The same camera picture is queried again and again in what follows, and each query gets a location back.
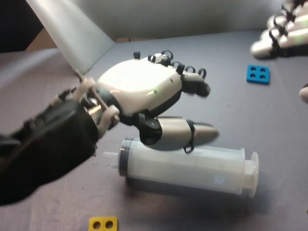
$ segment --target large plastic syringe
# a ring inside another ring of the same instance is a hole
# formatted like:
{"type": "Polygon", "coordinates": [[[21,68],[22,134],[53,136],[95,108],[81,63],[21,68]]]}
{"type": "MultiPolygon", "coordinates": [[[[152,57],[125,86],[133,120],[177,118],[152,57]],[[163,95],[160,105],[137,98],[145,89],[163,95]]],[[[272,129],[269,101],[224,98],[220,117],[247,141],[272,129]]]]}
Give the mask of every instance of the large plastic syringe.
{"type": "Polygon", "coordinates": [[[183,150],[162,152],[126,138],[118,154],[118,171],[123,177],[151,180],[253,197],[258,182],[258,155],[245,160],[244,149],[202,146],[190,154],[183,150]]]}

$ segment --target yellow block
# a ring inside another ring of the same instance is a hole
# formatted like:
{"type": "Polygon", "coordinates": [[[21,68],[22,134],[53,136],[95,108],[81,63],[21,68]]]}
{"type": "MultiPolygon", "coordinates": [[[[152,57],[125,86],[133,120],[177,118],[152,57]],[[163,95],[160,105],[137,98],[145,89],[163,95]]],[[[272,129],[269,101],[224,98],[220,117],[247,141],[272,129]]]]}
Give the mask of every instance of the yellow block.
{"type": "Polygon", "coordinates": [[[117,231],[117,218],[90,218],[89,231],[117,231]]]}

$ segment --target gray tabletop surface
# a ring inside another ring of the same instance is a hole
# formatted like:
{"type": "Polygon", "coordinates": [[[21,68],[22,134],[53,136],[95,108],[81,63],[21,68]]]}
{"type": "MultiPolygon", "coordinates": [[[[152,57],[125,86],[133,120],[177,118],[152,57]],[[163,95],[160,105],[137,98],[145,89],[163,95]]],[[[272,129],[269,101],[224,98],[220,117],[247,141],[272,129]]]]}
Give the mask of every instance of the gray tabletop surface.
{"type": "MultiPolygon", "coordinates": [[[[308,83],[308,57],[255,60],[250,45],[260,32],[213,34],[116,44],[88,76],[113,65],[171,50],[175,60],[207,70],[207,99],[183,94],[164,115],[210,123],[220,131],[211,146],[258,152],[257,193],[242,195],[125,181],[104,152],[138,137],[118,125],[98,143],[97,156],[29,198],[0,208],[1,231],[86,231],[90,217],[116,216],[119,231],[307,231],[308,105],[299,90],[308,83]],[[270,68],[270,84],[246,82],[247,65],[270,68]]],[[[57,49],[0,55],[0,131],[19,127],[61,90],[77,84],[57,49]]]]}

